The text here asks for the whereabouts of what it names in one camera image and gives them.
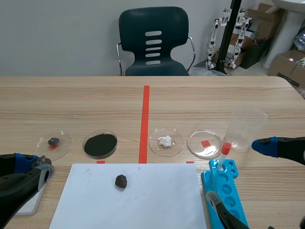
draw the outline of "empty beaker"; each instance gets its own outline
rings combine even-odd
[[[235,149],[248,149],[260,129],[267,123],[268,115],[255,107],[236,107],[224,136]]]

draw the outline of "floor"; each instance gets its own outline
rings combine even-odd
[[[225,70],[228,75],[233,76],[267,76],[268,70],[262,67],[262,61],[257,62],[253,66],[248,69],[244,69],[242,67],[237,67],[235,69]]]

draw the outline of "white sink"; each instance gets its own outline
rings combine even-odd
[[[305,13],[305,0],[272,0],[272,2],[285,10]]]
[[[305,19],[305,0],[272,0],[276,7],[287,10],[287,18],[263,63],[269,69],[277,54],[290,50]]]

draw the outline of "test tube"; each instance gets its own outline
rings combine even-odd
[[[231,149],[231,143],[230,142],[225,142],[223,144],[223,148],[221,149],[221,154],[220,154],[220,159],[217,165],[217,170],[220,171],[221,167],[223,166],[225,157],[229,154],[230,149]]]

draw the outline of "black pole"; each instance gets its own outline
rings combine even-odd
[[[242,0],[232,0],[231,2],[231,17],[229,22],[227,23],[227,26],[224,29],[224,36],[223,40],[221,41],[221,46],[219,49],[219,54],[217,58],[217,63],[215,70],[220,71],[222,73],[225,73],[224,71],[224,63],[225,63],[225,57],[227,56],[228,48],[230,45],[231,36],[235,27],[237,15],[239,12],[240,4]]]

